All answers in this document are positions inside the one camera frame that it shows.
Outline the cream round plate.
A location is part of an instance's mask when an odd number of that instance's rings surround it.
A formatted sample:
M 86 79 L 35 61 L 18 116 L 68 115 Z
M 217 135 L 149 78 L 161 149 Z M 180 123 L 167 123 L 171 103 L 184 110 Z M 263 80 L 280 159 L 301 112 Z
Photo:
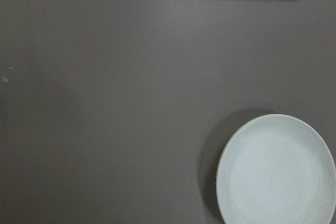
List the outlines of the cream round plate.
M 330 223 L 334 159 L 304 121 L 284 114 L 259 116 L 225 145 L 216 198 L 225 223 Z

